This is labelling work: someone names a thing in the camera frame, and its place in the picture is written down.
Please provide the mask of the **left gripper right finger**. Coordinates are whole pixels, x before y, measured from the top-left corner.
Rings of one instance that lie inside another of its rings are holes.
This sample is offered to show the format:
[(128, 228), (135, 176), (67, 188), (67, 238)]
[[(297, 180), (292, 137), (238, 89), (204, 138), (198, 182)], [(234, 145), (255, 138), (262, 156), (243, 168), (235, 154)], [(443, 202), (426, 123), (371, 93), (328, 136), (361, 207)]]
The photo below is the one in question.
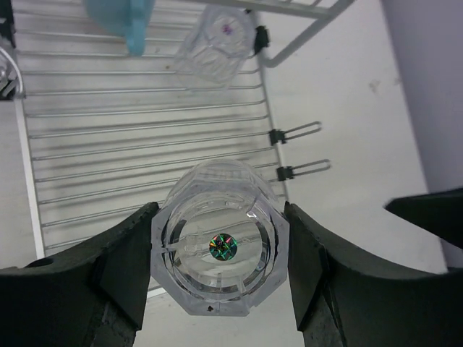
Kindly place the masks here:
[(462, 271), (378, 257), (286, 203), (288, 274), (306, 346), (460, 346)]

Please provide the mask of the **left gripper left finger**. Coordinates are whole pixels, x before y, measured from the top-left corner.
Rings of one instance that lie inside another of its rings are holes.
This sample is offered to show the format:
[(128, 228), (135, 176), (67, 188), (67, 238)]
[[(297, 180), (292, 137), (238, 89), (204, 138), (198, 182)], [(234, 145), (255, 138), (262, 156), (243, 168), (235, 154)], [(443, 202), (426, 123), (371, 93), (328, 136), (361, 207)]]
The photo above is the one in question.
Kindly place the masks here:
[(1, 270), (2, 346), (133, 346), (150, 281), (149, 202), (118, 225)]

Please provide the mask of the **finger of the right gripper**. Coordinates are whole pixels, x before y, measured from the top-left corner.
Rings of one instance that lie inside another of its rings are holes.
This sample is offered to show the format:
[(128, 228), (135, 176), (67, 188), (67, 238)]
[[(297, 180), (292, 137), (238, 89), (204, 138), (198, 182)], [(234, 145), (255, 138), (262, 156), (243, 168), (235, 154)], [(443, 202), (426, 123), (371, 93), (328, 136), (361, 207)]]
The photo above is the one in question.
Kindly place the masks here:
[(462, 188), (392, 199), (384, 208), (462, 248)]

